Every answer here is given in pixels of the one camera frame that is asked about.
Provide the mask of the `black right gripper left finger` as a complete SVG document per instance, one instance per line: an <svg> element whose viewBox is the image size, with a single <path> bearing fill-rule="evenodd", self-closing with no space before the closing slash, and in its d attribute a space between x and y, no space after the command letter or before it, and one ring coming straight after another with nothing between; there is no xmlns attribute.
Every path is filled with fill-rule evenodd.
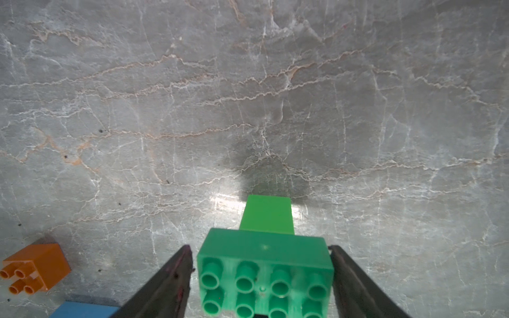
<svg viewBox="0 0 509 318"><path fill-rule="evenodd" d="M192 249L184 245L112 316L184 317L193 272Z"/></svg>

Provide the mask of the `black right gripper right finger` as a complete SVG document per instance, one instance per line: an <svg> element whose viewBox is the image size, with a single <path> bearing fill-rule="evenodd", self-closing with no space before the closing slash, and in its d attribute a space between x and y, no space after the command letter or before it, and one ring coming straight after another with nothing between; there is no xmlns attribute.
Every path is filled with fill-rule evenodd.
<svg viewBox="0 0 509 318"><path fill-rule="evenodd" d="M329 246L334 266L334 296L342 318L410 318L338 245Z"/></svg>

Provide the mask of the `green lego brick assembly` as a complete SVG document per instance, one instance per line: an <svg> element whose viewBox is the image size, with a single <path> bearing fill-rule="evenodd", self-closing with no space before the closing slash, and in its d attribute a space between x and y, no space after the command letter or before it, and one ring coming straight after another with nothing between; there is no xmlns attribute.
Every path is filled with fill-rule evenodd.
<svg viewBox="0 0 509 318"><path fill-rule="evenodd" d="M197 261L209 316L327 316L330 253L324 238L295 234L288 197L250 195L239 229L211 229Z"/></svg>

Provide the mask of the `blue long lego brick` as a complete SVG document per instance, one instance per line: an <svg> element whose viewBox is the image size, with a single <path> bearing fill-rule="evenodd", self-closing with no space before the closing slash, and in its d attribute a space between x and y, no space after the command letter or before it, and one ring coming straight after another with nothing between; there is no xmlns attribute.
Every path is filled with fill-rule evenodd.
<svg viewBox="0 0 509 318"><path fill-rule="evenodd" d="M49 318L109 318L119 307L64 302Z"/></svg>

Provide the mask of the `orange small lego brick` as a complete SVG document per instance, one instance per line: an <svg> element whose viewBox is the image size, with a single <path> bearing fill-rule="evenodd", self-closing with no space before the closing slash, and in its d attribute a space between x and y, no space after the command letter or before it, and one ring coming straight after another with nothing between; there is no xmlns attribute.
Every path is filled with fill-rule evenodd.
<svg viewBox="0 0 509 318"><path fill-rule="evenodd" d="M47 292L71 273L57 243L32 244L2 261L1 279L12 280L9 292L33 295Z"/></svg>

